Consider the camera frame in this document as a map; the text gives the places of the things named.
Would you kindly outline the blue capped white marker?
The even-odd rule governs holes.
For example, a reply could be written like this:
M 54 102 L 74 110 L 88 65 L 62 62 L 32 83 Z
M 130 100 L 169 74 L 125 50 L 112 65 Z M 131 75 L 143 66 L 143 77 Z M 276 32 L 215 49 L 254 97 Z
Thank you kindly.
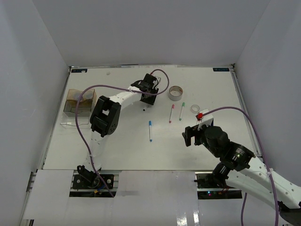
M 152 142 L 152 122 L 149 121 L 149 141 Z

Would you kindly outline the pink capped white marker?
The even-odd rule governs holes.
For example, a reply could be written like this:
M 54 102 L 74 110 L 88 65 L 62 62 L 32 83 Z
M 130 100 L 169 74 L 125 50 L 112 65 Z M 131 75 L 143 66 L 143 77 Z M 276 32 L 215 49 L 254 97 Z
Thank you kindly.
M 169 115 L 169 120 L 168 120 L 169 123 L 172 123 L 172 116 L 173 116 L 174 108 L 175 108 L 175 104 L 172 104 L 170 115 Z

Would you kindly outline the green capped white marker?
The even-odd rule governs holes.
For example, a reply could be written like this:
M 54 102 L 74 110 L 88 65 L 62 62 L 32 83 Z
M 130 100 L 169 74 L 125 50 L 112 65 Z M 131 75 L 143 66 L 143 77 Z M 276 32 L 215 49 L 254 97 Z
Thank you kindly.
M 184 108 L 185 108 L 185 102 L 183 102 L 182 106 L 181 106 L 181 111 L 180 111 L 180 115 L 179 115 L 179 121 L 182 120 L 182 115 L 183 115 Z

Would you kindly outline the clear jar of paper clips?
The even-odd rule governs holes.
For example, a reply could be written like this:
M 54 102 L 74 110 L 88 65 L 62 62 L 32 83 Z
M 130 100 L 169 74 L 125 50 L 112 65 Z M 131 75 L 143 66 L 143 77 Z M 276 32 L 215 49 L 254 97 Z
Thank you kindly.
M 85 99 L 93 99 L 94 92 L 86 92 L 85 93 Z

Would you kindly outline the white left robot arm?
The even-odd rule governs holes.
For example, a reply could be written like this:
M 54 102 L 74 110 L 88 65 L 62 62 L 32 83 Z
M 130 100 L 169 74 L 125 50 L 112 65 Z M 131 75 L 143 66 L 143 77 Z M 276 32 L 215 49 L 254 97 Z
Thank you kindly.
M 83 183 L 89 188 L 104 186 L 109 189 L 106 180 L 99 174 L 101 162 L 96 158 L 100 155 L 98 148 L 93 144 L 104 141 L 104 137 L 111 135 L 117 129 L 121 111 L 131 104 L 141 101 L 145 104 L 154 105 L 156 97 L 161 94 L 158 88 L 159 79 L 153 75 L 153 72 L 147 73 L 142 80 L 132 83 L 127 89 L 101 85 L 104 88 L 117 89 L 121 92 L 111 96 L 100 96 L 91 113 L 89 123 L 91 125 L 91 144 L 85 140 L 79 128 L 78 109 L 79 102 L 75 108 L 75 124 L 80 137 L 87 147 L 87 157 L 83 165 L 77 166 L 77 172 Z

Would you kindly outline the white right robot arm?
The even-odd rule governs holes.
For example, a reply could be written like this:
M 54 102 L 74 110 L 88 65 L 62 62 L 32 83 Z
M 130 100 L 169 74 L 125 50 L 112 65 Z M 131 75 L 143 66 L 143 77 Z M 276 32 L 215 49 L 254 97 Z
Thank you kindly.
M 196 179 L 201 187 L 234 187 L 273 207 L 293 226 L 301 224 L 301 188 L 269 169 L 255 154 L 230 141 L 217 126 L 186 127 L 186 146 L 203 145 L 220 162 L 205 178 Z

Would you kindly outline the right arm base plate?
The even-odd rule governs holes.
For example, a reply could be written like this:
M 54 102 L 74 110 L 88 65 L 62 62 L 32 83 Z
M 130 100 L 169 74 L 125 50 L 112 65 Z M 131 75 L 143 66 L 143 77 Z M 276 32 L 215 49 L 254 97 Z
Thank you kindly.
M 214 182 L 211 172 L 196 172 L 194 182 L 197 185 L 199 200 L 242 199 L 242 192 L 227 185 Z

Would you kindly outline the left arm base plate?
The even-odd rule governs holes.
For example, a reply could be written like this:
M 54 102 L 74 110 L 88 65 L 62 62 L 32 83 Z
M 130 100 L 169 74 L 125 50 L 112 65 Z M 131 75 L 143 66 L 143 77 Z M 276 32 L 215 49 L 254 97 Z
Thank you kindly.
M 117 189 L 117 187 L 114 185 L 114 175 L 101 174 L 101 176 L 114 196 Z M 83 198 L 112 198 L 108 189 L 105 187 L 100 178 L 95 178 L 94 182 L 90 184 L 79 174 L 75 174 L 72 178 L 69 196 Z

